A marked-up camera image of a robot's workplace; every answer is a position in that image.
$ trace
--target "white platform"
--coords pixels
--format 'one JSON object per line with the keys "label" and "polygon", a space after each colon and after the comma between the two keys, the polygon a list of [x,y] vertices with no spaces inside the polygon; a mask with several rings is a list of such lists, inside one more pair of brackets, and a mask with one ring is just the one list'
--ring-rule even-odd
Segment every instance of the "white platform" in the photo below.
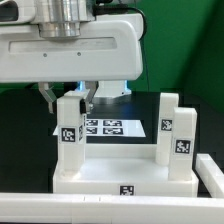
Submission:
{"label": "white platform", "polygon": [[168,167],[156,164],[155,150],[155,145],[87,144],[79,173],[64,177],[56,168],[54,193],[120,195],[120,186],[134,186],[137,196],[196,197],[195,174],[191,181],[168,181]]}

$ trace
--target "green background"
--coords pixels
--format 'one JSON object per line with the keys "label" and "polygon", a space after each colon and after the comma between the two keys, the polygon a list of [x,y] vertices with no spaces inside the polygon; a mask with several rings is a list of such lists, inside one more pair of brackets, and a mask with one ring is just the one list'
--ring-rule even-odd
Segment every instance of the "green background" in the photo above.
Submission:
{"label": "green background", "polygon": [[144,63],[142,76],[129,87],[193,93],[224,112],[224,1],[142,0],[137,5],[148,21],[143,49],[148,72]]}

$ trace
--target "black table surface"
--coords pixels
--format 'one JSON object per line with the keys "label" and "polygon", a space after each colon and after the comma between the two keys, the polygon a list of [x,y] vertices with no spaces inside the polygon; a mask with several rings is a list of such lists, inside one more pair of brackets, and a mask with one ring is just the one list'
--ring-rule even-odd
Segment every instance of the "black table surface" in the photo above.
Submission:
{"label": "black table surface", "polygon": [[[88,137],[88,143],[156,144],[159,93],[136,92],[130,102],[94,105],[89,118],[141,120],[146,137]],[[196,153],[209,153],[224,169],[224,114],[197,96],[180,95],[180,106],[195,108],[198,123]],[[8,90],[0,94],[0,192],[52,192],[57,163],[57,116],[38,90]],[[200,182],[200,196],[207,196]]]}

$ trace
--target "printed marker sheet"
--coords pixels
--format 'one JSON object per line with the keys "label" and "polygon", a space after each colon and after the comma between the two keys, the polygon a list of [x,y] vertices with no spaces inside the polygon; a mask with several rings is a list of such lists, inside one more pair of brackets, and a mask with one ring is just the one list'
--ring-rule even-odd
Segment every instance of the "printed marker sheet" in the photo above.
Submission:
{"label": "printed marker sheet", "polygon": [[[139,120],[86,120],[87,136],[146,137]],[[56,127],[53,135],[58,135]]]}

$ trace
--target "metal cylinder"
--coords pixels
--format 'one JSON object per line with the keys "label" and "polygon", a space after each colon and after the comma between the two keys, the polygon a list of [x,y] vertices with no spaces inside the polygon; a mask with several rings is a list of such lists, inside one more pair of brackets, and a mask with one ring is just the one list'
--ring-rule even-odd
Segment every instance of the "metal cylinder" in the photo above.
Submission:
{"label": "metal cylinder", "polygon": [[80,35],[80,22],[95,20],[94,0],[37,0],[40,36],[43,38],[68,38]]}

